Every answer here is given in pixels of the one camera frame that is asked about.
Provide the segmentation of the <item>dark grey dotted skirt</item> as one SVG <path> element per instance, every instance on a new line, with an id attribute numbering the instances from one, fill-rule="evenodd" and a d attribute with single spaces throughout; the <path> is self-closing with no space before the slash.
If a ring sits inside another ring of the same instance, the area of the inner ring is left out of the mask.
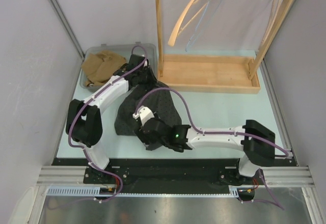
<path id="1" fill-rule="evenodd" d="M 133 119 L 132 114 L 135 112 L 136 106 L 149 91 L 162 87 L 167 87 L 167 85 L 159 81 L 154 85 L 138 85 L 132 90 L 118 108 L 114 123 L 117 135 L 135 135 L 134 127 L 136 121 Z M 150 108 L 152 112 L 156 112 L 159 118 L 171 127 L 182 124 L 182 119 L 175 108 L 169 91 L 160 90 L 149 95 L 142 105 Z"/>

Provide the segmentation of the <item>light wooden hanger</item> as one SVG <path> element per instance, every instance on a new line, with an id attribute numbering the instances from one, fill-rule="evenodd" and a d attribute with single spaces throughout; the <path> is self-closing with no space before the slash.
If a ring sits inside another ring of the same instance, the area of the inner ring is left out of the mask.
<path id="1" fill-rule="evenodd" d="M 268 35 L 271 32 L 271 28 L 273 27 L 275 20 L 276 20 L 276 16 L 277 13 L 279 11 L 279 8 L 281 6 L 282 0 L 273 0 L 272 2 L 272 6 L 271 6 L 271 10 L 270 10 L 270 15 L 269 15 L 269 19 L 268 19 L 268 24 L 264 33 L 264 36 L 261 40 L 260 46 L 259 48 L 261 48 L 263 46 L 263 44 L 266 42 Z"/>

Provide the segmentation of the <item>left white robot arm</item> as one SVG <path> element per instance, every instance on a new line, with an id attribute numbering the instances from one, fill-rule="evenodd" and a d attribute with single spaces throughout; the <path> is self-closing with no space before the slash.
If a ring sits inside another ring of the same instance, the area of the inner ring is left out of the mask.
<path id="1" fill-rule="evenodd" d="M 84 100 L 73 99 L 68 108 L 66 133 L 68 144 L 81 148 L 95 178 L 101 183 L 112 179 L 113 171 L 107 167 L 110 159 L 104 151 L 102 115 L 120 96 L 142 84 L 156 81 L 146 56 L 132 54 L 129 62 L 116 70 L 107 83 Z"/>

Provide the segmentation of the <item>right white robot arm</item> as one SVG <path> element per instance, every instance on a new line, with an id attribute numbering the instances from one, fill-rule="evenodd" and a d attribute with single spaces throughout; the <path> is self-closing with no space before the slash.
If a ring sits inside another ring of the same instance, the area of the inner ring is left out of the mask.
<path id="1" fill-rule="evenodd" d="M 240 186 L 253 180 L 261 167 L 270 167 L 275 162 L 275 134 L 255 120 L 227 131 L 208 132 L 196 130 L 191 125 L 169 126 L 162 119 L 152 116 L 137 118 L 133 131 L 149 151 L 162 146 L 175 152 L 198 148 L 222 148 L 242 151 L 235 173 L 219 174 L 220 184 Z"/>

